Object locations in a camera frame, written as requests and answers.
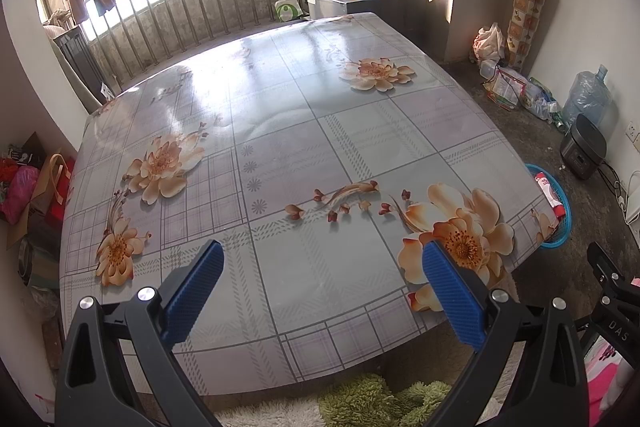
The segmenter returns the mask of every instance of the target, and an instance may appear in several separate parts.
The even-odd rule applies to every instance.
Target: metal bolt
[[[94,298],[93,297],[82,297],[80,299],[80,307],[83,310],[88,310],[93,305],[94,305]]]
[[[554,308],[558,310],[564,310],[566,308],[566,302],[561,297],[555,297],[552,301]]]
[[[509,294],[504,290],[497,289],[491,292],[491,298],[496,302],[507,302]]]
[[[147,286],[146,288],[142,288],[138,292],[138,299],[140,299],[141,301],[150,301],[152,298],[154,298],[154,295],[156,295],[156,290],[154,290],[150,286]]]

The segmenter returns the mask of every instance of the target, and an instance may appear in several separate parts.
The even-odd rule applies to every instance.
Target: electrical outlet
[[[640,127],[638,127],[635,122],[629,122],[629,125],[626,126],[626,135],[631,142],[636,141],[636,138],[638,138],[638,132],[640,132]]]

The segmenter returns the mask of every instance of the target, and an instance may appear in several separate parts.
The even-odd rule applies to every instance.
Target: plastic water bottle
[[[601,64],[598,73],[582,71],[575,76],[569,97],[562,108],[562,118],[567,125],[571,126],[580,113],[596,126],[602,122],[611,103],[611,93],[604,84],[606,74],[607,68]]]

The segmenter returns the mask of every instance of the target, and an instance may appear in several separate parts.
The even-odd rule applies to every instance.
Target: pink package
[[[4,212],[10,225],[15,225],[18,222],[25,206],[31,201],[39,174],[40,171],[35,167],[23,165],[11,180],[9,190],[6,192],[6,199],[0,205],[0,210]]]

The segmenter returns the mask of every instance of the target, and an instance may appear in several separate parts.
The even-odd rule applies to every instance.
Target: floral tablecloth
[[[420,49],[373,14],[300,23],[90,117],[62,233],[65,328],[82,297],[157,287],[213,238],[225,269],[176,359],[200,394],[277,387],[440,322],[424,243],[491,286],[554,223],[504,136]]]

